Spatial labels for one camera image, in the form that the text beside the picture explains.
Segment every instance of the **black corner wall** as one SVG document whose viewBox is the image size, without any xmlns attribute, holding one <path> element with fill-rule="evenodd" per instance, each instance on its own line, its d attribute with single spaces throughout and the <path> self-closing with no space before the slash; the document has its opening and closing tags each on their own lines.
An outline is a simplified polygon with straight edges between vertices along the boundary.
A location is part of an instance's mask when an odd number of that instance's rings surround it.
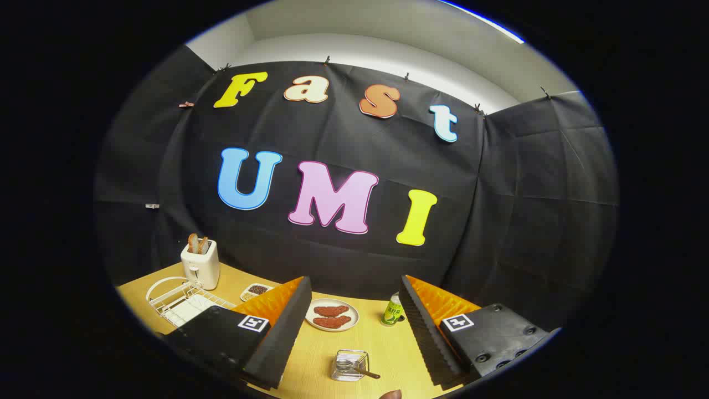
<svg viewBox="0 0 709 399">
<path fill-rule="evenodd" d="M 160 203 L 158 175 L 181 116 L 178 105 L 190 101 L 213 72 L 183 45 L 135 88 L 106 134 L 94 213 L 104 266 L 116 285 L 179 262 L 179 251 L 159 245 L 168 222 L 145 204 Z"/>
<path fill-rule="evenodd" d="M 488 115 L 484 134 L 468 226 L 442 287 L 554 329 L 610 253 L 618 208 L 610 144 L 579 92 Z"/>
</svg>

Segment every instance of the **white ceiling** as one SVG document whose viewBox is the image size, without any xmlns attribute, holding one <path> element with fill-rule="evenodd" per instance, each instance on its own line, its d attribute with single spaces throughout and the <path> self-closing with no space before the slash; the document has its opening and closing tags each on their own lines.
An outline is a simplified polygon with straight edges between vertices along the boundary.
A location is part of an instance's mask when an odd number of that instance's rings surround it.
<svg viewBox="0 0 709 399">
<path fill-rule="evenodd" d="M 463 65 L 520 102 L 543 97 L 539 86 L 550 94 L 577 90 L 528 43 L 436 0 L 275 0 L 246 17 L 255 40 L 340 33 L 420 48 Z"/>
</svg>

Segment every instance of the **white dish rack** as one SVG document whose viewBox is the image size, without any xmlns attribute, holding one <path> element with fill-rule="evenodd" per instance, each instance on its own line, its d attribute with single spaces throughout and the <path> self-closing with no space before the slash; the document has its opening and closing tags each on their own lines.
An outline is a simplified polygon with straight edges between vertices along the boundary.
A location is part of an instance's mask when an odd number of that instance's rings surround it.
<svg viewBox="0 0 709 399">
<path fill-rule="evenodd" d="M 150 293 L 160 284 L 168 280 L 184 280 L 181 285 L 165 294 L 150 298 Z M 199 281 L 190 281 L 184 277 L 167 277 L 155 282 L 145 294 L 145 300 L 155 311 L 175 327 L 180 328 L 193 317 L 199 315 L 209 307 L 217 305 L 225 309 L 236 307 L 231 302 L 224 300 L 212 293 L 205 291 Z"/>
</svg>

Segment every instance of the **finger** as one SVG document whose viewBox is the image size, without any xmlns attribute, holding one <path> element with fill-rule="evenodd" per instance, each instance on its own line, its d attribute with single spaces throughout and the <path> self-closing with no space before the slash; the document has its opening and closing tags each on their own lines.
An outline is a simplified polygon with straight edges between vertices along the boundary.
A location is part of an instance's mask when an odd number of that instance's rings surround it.
<svg viewBox="0 0 709 399">
<path fill-rule="evenodd" d="M 401 399 L 401 389 L 387 392 L 383 394 L 379 399 Z"/>
</svg>

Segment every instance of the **plate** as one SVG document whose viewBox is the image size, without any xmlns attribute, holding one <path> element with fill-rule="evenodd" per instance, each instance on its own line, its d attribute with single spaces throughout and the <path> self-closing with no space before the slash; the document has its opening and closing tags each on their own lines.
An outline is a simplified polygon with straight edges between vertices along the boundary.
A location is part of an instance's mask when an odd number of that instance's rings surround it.
<svg viewBox="0 0 709 399">
<path fill-rule="evenodd" d="M 322 316 L 315 313 L 314 309 L 316 306 L 347 306 L 349 308 L 349 310 L 344 313 L 340 313 L 338 315 L 338 317 L 339 316 L 350 316 L 352 318 L 352 320 L 344 323 L 340 328 L 327 328 L 327 327 L 318 326 L 317 324 L 313 323 L 313 319 L 315 319 L 316 317 L 322 317 Z M 345 331 L 345 330 L 353 328 L 355 326 L 355 324 L 359 321 L 359 313 L 357 312 L 357 309 L 355 309 L 349 303 L 343 302 L 341 300 L 331 299 L 331 298 L 321 298 L 321 299 L 313 300 L 311 302 L 311 305 L 308 308 L 308 313 L 306 313 L 306 320 L 308 320 L 308 323 L 310 323 L 315 328 L 322 329 L 324 331 L 340 332 L 340 331 Z"/>
</svg>

